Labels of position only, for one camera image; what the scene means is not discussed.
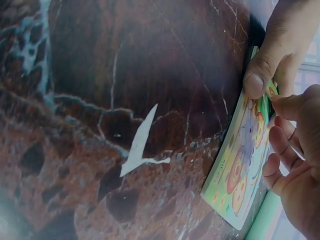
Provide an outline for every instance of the brown marble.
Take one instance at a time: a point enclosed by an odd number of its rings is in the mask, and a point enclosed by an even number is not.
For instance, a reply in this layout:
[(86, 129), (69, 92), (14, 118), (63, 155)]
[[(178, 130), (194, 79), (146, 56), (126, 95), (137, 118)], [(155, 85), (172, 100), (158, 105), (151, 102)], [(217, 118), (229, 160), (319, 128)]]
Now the brown marble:
[[(243, 239), (200, 197), (242, 87), (255, 0), (0, 2), (8, 240)], [(158, 104), (143, 164), (120, 177)]]

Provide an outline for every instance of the green object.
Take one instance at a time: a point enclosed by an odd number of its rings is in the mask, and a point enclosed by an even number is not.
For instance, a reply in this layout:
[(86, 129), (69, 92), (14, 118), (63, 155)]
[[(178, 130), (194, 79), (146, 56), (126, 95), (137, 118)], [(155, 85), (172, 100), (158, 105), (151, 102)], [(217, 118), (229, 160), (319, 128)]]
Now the green object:
[(280, 197), (269, 191), (245, 239), (272, 239), (281, 211)]

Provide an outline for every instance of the fingernail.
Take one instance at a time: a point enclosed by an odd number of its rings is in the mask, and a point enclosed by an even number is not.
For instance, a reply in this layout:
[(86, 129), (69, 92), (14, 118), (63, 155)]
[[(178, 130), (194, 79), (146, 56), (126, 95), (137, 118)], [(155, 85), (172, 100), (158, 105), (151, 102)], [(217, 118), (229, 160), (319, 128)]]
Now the fingernail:
[(251, 74), (246, 77), (244, 81), (246, 92), (253, 98), (258, 99), (261, 97), (264, 90), (264, 81), (258, 75)]

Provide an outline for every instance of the white paint mark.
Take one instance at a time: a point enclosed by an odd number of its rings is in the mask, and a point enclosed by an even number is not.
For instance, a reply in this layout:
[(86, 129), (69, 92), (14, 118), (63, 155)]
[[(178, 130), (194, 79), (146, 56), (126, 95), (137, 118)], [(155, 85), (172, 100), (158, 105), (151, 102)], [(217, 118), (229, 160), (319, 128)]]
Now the white paint mark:
[(224, 3), (231, 9), (233, 14), (236, 16), (237, 14), (236, 14), (235, 10), (232, 8), (232, 6), (230, 6), (230, 4), (226, 0), (224, 0)]
[(142, 158), (142, 155), (144, 153), (145, 146), (147, 143), (147, 139), (149, 137), (150, 128), (156, 114), (157, 107), (158, 107), (158, 104), (156, 104), (151, 109), (151, 111), (146, 116), (145, 120), (138, 127), (132, 141), (129, 156), (126, 162), (121, 166), (121, 173), (120, 173), (121, 178), (124, 175), (130, 173), (131, 171), (135, 170), (136, 168), (138, 168), (144, 163), (149, 163), (149, 164), (163, 164), (163, 163), (169, 164), (170, 163), (171, 161), (170, 157), (160, 161), (156, 161), (154, 158)]
[(235, 23), (234, 23), (234, 35), (233, 38), (236, 39), (236, 34), (237, 34), (237, 22), (238, 22), (238, 7), (235, 9)]
[(224, 98), (222, 98), (222, 101), (223, 101), (223, 104), (224, 104), (225, 113), (228, 115), (228, 108), (227, 108), (226, 100)]
[(185, 132), (184, 132), (184, 145), (187, 144), (187, 137), (188, 137), (188, 131), (189, 131), (190, 112), (191, 112), (191, 107), (190, 107), (190, 109), (189, 109), (188, 115), (186, 116), (186, 129), (185, 129)]
[(122, 45), (124, 44), (126, 39), (124, 39), (122, 41), (122, 43), (120, 44), (119, 49), (116, 51), (115, 56), (114, 56), (114, 61), (113, 61), (113, 71), (112, 71), (112, 87), (110, 90), (110, 105), (111, 105), (111, 110), (114, 109), (114, 102), (115, 102), (115, 85), (116, 85), (116, 74), (117, 74), (117, 62), (118, 62), (118, 54), (122, 48)]
[(211, 4), (211, 7), (213, 7), (213, 9), (216, 11), (217, 15), (219, 16), (219, 9), (214, 5), (214, 1), (213, 0), (210, 0), (210, 4)]

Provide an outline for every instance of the cartoon illustration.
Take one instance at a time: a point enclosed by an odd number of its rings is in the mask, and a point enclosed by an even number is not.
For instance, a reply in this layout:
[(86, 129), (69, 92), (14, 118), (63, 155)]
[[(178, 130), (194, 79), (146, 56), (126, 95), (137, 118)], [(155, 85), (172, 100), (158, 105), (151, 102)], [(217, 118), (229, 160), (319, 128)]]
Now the cartoon illustration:
[(202, 198), (237, 230), (241, 230), (248, 216), (268, 156), (267, 92), (269, 88), (258, 100), (241, 93), (221, 150), (201, 191)]

